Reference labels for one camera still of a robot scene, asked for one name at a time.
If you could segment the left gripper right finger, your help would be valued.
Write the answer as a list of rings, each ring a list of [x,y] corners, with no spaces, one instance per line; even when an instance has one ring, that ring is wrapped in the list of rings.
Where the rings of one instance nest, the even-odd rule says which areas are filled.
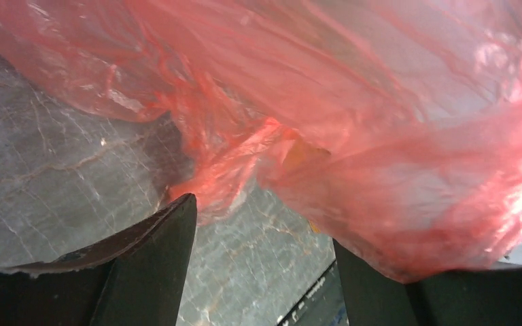
[[[350,325],[522,325],[522,268],[402,284],[337,242],[334,251]]]

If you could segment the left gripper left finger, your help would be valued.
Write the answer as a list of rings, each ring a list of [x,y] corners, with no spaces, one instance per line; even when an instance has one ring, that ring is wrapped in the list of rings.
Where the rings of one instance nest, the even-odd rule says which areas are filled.
[[[0,268],[0,325],[174,325],[196,197],[45,263]]]

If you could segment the red plastic trash bag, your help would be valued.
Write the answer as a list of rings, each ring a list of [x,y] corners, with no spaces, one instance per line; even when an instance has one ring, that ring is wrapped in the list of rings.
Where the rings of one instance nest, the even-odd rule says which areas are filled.
[[[256,181],[403,283],[522,242],[522,1],[0,1],[0,55],[82,111],[169,113],[202,222]]]

